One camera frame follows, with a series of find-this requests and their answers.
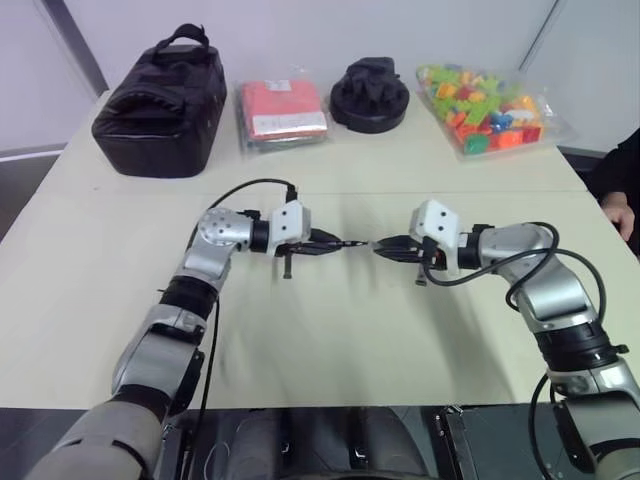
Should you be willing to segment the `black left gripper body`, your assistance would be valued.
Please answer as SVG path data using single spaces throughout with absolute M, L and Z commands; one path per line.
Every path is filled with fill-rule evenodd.
M 326 252 L 326 233 L 320 229 L 312 229 L 306 241 L 283 244 L 276 248 L 276 256 L 284 259 L 284 279 L 292 278 L 293 255 L 319 256 Z

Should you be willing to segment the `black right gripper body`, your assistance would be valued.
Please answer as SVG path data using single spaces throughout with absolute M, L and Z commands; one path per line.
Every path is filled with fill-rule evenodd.
M 439 248 L 435 240 L 424 237 L 421 244 L 418 275 L 415 283 L 422 287 L 425 287 L 428 283 L 444 286 L 446 281 L 436 277 L 433 271 L 447 271 L 446 254 Z

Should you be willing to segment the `bystander bare hand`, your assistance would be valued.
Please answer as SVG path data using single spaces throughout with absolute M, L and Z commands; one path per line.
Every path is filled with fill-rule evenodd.
M 609 221 L 616 226 L 621 238 L 628 242 L 634 231 L 635 214 L 624 192 L 608 193 L 601 201 L 601 208 Z

